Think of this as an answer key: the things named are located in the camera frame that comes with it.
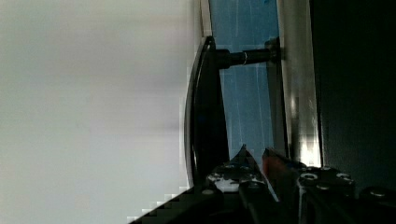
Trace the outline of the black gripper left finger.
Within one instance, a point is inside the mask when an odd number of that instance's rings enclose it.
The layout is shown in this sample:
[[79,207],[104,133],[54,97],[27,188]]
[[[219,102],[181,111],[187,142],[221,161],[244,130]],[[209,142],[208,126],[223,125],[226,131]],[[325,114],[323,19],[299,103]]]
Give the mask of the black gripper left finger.
[[209,215],[213,224],[276,224],[276,198],[246,146],[206,180],[223,196],[220,209]]

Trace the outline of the black red gripper right finger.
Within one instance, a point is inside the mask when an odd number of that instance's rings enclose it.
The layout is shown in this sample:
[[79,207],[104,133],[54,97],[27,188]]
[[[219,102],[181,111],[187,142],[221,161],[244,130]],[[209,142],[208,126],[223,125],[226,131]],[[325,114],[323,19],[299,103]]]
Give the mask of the black red gripper right finger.
[[355,181],[332,167],[307,166],[267,148],[262,170],[295,224],[355,224]]

